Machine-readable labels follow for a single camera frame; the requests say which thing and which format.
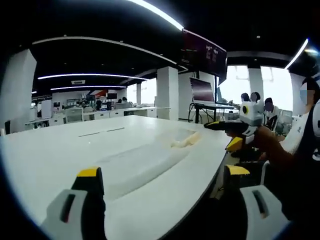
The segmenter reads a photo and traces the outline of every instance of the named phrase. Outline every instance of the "computer monitor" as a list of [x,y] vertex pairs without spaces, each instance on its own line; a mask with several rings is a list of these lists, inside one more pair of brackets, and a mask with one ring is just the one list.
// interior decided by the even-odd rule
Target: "computer monitor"
[[192,97],[195,103],[214,103],[214,92],[210,82],[190,77]]
[[107,93],[106,99],[117,99],[117,96],[116,93]]

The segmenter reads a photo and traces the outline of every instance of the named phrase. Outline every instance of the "tv screen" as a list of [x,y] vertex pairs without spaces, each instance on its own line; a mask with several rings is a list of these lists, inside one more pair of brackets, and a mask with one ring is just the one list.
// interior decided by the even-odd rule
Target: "tv screen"
[[227,51],[191,31],[182,32],[184,49],[180,64],[191,71],[215,75],[222,83],[227,77]]
[[117,99],[116,93],[107,93],[106,99]]
[[194,101],[214,101],[214,92],[210,82],[190,77],[190,84]]

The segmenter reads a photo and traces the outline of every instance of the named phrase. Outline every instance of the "office chair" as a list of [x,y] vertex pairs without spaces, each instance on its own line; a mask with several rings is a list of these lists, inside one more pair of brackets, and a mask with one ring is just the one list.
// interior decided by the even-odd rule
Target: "office chair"
[[68,108],[65,110],[65,122],[77,123],[84,120],[84,109],[82,107]]

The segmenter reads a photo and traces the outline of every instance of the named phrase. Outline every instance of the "cable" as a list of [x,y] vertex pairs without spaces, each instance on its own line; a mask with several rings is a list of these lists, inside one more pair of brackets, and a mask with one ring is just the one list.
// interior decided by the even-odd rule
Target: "cable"
[[190,123],[190,113],[191,113],[192,109],[194,108],[194,106],[195,106],[194,102],[190,103],[190,105],[189,105],[188,123]]

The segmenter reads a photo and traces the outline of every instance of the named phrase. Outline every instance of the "white table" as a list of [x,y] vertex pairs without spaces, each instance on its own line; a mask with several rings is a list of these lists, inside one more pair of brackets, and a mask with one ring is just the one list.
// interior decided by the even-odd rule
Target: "white table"
[[177,128],[201,134],[189,155],[146,185],[106,201],[109,240],[156,240],[173,229],[209,187],[230,141],[223,131],[134,115],[57,125],[4,136],[4,168],[22,207],[40,225],[50,202],[72,186],[80,170]]

